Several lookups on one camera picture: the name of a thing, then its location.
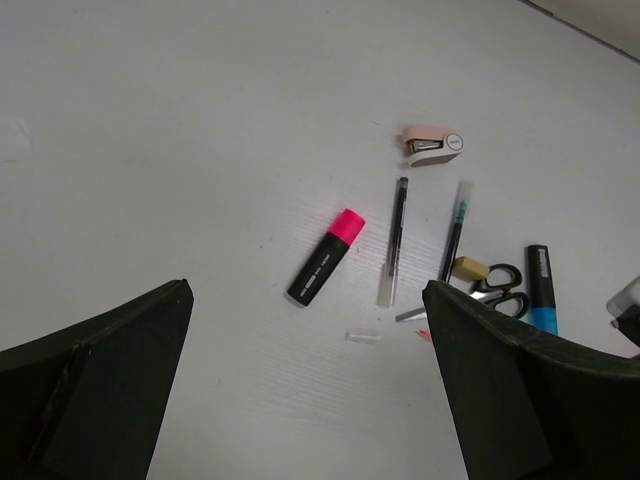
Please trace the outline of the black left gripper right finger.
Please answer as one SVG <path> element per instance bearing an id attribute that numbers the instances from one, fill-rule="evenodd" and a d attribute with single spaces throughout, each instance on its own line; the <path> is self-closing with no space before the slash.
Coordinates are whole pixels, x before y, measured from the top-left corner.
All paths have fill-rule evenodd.
<path id="1" fill-rule="evenodd" d="M 555 336 L 440 281 L 422 297 L 469 478 L 638 478 L 638 360 Z"/>

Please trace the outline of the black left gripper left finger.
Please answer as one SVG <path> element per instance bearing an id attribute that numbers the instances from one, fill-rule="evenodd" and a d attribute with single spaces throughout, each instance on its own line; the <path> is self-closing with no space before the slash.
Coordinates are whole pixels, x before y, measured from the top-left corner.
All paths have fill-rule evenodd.
<path id="1" fill-rule="evenodd" d="M 2 478 L 146 478 L 192 309 L 172 280 L 2 351 Z"/>

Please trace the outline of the tan eraser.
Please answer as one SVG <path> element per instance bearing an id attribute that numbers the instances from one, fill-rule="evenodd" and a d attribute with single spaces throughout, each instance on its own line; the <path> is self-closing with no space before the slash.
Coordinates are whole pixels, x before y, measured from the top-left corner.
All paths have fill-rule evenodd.
<path id="1" fill-rule="evenodd" d="M 484 263 L 469 256 L 461 256 L 454 260 L 452 274 L 467 281 L 479 281 L 486 279 L 491 268 Z"/>

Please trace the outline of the black ink clear pen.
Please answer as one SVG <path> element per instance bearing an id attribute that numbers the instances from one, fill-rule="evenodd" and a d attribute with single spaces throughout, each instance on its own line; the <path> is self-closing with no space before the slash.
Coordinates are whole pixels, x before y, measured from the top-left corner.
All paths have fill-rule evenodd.
<path id="1" fill-rule="evenodd" d="M 396 183 L 394 209 L 389 232 L 386 262 L 382 268 L 382 274 L 378 293 L 378 306 L 390 308 L 395 304 L 399 260 L 404 230 L 405 210 L 408 194 L 407 177 L 401 177 Z"/>

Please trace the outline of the clear pen cap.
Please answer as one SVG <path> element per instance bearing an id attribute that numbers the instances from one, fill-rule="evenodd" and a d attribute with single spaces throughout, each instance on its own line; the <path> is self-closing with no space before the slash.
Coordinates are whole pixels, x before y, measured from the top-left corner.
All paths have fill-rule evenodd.
<path id="1" fill-rule="evenodd" d="M 344 339 L 354 343 L 376 344 L 382 339 L 380 333 L 370 329 L 348 329 L 345 331 Z"/>

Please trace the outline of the green ink clear pen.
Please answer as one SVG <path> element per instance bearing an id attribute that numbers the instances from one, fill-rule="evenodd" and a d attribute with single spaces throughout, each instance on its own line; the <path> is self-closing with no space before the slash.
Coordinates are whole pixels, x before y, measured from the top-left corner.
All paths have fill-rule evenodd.
<path id="1" fill-rule="evenodd" d="M 459 182 L 452 211 L 451 224 L 438 276 L 438 280 L 445 283 L 450 281 L 452 275 L 453 263 L 456 258 L 462 236 L 464 221 L 469 210 L 472 191 L 473 183 L 471 181 Z"/>

